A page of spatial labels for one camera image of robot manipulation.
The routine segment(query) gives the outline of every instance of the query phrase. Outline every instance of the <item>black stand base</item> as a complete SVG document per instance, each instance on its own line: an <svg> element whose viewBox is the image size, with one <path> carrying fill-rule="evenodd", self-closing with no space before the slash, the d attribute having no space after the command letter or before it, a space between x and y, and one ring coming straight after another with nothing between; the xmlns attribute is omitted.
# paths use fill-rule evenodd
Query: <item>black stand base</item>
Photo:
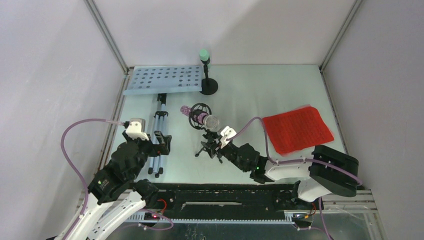
<svg viewBox="0 0 424 240"><path fill-rule="evenodd" d="M203 95L212 95L218 91L218 83L213 78L201 80L201 91Z"/></svg>

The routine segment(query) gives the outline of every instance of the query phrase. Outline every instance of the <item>orange wire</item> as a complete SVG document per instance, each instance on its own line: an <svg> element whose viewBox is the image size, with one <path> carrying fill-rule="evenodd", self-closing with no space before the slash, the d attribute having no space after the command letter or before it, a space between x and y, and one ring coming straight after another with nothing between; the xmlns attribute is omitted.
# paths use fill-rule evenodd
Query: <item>orange wire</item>
<svg viewBox="0 0 424 240"><path fill-rule="evenodd" d="M167 202L166 202L165 200L163 200L162 198L161 198L161 199L158 199L157 201L158 201L158 202L163 202L163 203L165 204L165 206L164 206L164 207L163 207L163 209L161 210L162 214L164 214L165 209L167 209Z"/></svg>
<svg viewBox="0 0 424 240"><path fill-rule="evenodd" d="M315 213L317 212L317 207L315 206L315 203L312 203L312 206L313 206L313 213L312 213L312 215L315 215Z"/></svg>

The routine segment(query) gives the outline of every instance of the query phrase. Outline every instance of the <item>pink microphone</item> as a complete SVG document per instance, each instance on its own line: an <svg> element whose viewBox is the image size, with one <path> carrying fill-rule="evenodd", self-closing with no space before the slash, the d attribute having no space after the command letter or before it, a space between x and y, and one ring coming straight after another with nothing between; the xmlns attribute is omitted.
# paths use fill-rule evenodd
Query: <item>pink microphone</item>
<svg viewBox="0 0 424 240"><path fill-rule="evenodd" d="M192 108L184 105L179 109L179 111L190 118ZM209 115L208 113L201 110L193 114L192 120L200 125L204 125L209 130L217 128L220 124L220 120L215 115Z"/></svg>

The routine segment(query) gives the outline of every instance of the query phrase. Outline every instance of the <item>white wall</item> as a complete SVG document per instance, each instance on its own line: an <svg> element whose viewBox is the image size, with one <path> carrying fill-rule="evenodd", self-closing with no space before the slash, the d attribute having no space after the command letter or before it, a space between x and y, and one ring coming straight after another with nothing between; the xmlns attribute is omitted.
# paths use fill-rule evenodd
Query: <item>white wall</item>
<svg viewBox="0 0 424 240"><path fill-rule="evenodd" d="M122 72L84 1L0 1L0 236L39 240L70 221L81 183L60 148L110 118ZM65 147L90 181L105 123Z"/></svg>
<svg viewBox="0 0 424 240"><path fill-rule="evenodd" d="M325 73L391 240L423 239L424 1L364 1Z"/></svg>
<svg viewBox="0 0 424 240"><path fill-rule="evenodd" d="M126 63L320 64L354 0L97 0Z"/></svg>

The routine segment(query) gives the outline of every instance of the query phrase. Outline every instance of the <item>white table surface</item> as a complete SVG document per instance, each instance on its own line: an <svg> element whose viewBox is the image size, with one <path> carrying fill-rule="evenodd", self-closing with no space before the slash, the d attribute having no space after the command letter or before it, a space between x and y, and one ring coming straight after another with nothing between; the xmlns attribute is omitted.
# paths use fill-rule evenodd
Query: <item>white table surface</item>
<svg viewBox="0 0 424 240"><path fill-rule="evenodd" d="M211 67L209 76L219 84L218 91L213 95L206 96L199 92L167 95L167 134L172 135L172 141L170 155L165 157L164 173L159 178L155 178L154 174L149 175L147 162L137 180L149 179L154 183L257 184L249 178L250 172L240 171L225 158L220 164L217 158L210 159L206 152L195 157L201 148L200 142L204 141L204 131L192 128L188 118L180 113L180 107L191 107L196 103L209 105L212 114L219 117L221 127L230 126L236 131L255 116L268 117L311 105L318 109L334 135L334 141L325 145L345 152L317 65L215 65ZM157 94L126 96L120 120L146 119L146 132L151 134L157 107ZM123 131L124 127L120 126L112 152L125 142L121 134ZM266 156L263 129L259 122L253 122L233 143L236 146L249 143L262 156ZM269 141L269 154L278 160L310 157L313 150L314 147L309 147L282 157Z"/></svg>

